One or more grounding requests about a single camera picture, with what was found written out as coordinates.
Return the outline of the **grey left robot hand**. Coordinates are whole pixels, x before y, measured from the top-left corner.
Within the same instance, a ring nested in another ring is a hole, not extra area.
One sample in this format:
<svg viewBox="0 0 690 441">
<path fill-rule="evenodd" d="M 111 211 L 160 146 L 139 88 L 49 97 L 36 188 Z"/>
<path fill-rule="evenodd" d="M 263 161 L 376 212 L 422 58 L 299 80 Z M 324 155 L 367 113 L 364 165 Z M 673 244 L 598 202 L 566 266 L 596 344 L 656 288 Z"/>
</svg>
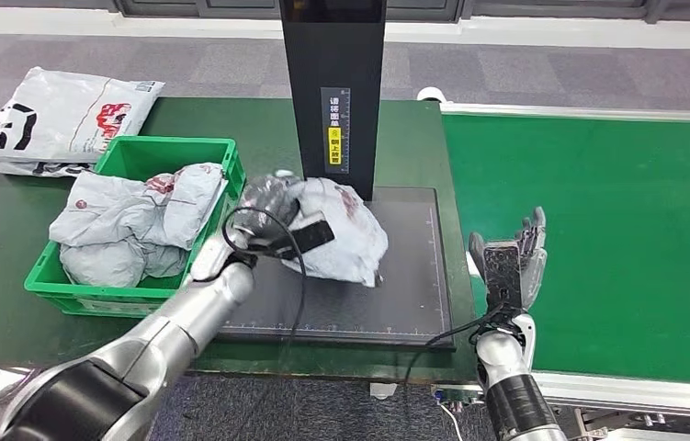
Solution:
<svg viewBox="0 0 690 441">
<path fill-rule="evenodd" d="M 303 179 L 293 174 L 254 176 L 246 183 L 232 216 L 235 229 L 257 240 L 284 234 L 300 210 L 298 194 Z"/>
</svg>

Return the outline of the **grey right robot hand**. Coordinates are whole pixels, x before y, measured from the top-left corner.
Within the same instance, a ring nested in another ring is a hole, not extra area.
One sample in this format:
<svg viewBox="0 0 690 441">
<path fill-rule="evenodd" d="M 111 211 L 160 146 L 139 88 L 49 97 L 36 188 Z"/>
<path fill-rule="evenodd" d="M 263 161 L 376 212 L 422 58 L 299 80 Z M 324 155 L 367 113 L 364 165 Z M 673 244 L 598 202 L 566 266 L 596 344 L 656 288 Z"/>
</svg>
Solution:
<svg viewBox="0 0 690 441">
<path fill-rule="evenodd" d="M 485 284 L 489 310 L 502 305 L 527 311 L 535 303 L 548 258 L 546 226 L 544 210 L 536 207 L 510 240 L 487 242 L 477 232 L 469 235 L 469 255 Z"/>
</svg>

